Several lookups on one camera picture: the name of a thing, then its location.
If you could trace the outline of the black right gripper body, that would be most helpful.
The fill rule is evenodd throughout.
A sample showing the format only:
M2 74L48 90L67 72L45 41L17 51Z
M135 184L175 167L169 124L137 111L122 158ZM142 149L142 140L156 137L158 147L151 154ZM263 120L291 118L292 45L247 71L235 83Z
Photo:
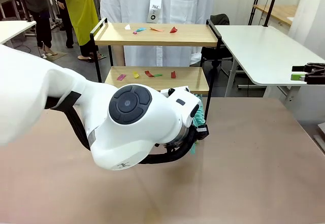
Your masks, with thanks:
M324 63L307 63L304 81L309 85L324 85Z

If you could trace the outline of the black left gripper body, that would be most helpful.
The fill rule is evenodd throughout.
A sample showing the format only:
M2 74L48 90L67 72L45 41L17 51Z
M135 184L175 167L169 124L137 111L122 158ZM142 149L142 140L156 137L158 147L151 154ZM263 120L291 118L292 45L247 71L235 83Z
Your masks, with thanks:
M185 138L182 141L182 148L190 150L196 141L201 141L205 139L208 135L209 130L207 124L202 124L199 126L195 126L194 124L192 124L189 127L187 134L185 135Z

